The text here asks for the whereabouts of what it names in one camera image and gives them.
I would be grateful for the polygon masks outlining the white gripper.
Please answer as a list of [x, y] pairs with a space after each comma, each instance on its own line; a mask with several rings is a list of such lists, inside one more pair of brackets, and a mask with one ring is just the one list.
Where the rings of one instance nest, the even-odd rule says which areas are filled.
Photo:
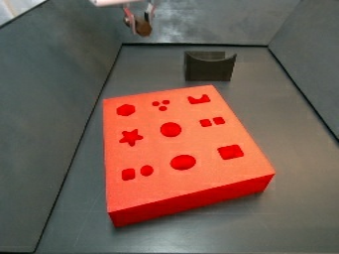
[[[136, 34], [135, 31], [135, 17], [132, 12], [130, 11], [128, 4], [134, 2], [140, 2], [144, 0], [88, 0], [96, 7], [106, 7], [106, 6], [118, 6], [123, 5], [123, 12], [124, 12], [124, 24], [130, 27], [132, 34]], [[146, 21], [152, 21], [155, 13], [155, 5], [152, 2], [148, 2], [147, 8], [144, 11], [144, 19]]]

